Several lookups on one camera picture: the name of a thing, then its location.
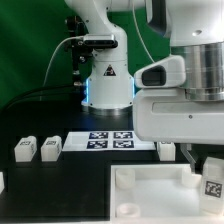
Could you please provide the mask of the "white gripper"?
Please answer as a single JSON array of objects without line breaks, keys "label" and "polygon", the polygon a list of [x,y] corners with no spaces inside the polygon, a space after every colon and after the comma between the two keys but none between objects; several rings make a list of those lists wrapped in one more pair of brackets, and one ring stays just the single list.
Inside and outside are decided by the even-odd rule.
[{"label": "white gripper", "polygon": [[191,144],[224,145],[224,102],[188,101],[181,89],[143,89],[134,99],[133,127],[143,141],[181,143],[194,173]]}]

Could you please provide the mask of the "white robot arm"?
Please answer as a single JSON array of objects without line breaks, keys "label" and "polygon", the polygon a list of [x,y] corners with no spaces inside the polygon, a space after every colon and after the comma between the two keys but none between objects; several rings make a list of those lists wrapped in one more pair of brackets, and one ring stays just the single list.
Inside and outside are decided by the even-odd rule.
[{"label": "white robot arm", "polygon": [[[93,49],[83,106],[91,112],[133,111],[143,141],[224,145],[224,0],[65,0],[88,29]],[[112,11],[143,7],[147,23],[169,38],[168,57],[135,73],[127,36]]]}]

